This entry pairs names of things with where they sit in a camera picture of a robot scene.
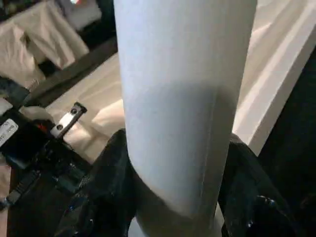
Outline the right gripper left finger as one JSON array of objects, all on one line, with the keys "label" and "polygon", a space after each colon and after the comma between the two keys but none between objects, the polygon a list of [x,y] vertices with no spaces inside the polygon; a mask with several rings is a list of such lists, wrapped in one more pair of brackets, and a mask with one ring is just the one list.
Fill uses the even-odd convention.
[{"label": "right gripper left finger", "polygon": [[136,189],[125,129],[112,135],[82,179],[56,228],[58,237],[126,237]]}]

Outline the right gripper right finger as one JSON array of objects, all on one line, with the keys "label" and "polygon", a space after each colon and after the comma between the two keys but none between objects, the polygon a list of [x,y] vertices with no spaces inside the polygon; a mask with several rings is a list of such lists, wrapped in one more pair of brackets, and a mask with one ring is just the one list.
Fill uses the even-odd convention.
[{"label": "right gripper right finger", "polygon": [[218,202],[226,237],[302,237],[286,200],[252,150],[233,134]]}]

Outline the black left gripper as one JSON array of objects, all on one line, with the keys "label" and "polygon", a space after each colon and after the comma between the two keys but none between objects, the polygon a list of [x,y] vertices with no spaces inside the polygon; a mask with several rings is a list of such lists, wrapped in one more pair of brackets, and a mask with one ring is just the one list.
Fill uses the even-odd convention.
[{"label": "black left gripper", "polygon": [[0,153],[15,169],[45,170],[45,178],[54,187],[74,194],[91,169],[65,142],[64,136],[87,112],[75,103],[58,123],[48,118],[28,118],[18,108],[3,110],[0,116]]}]

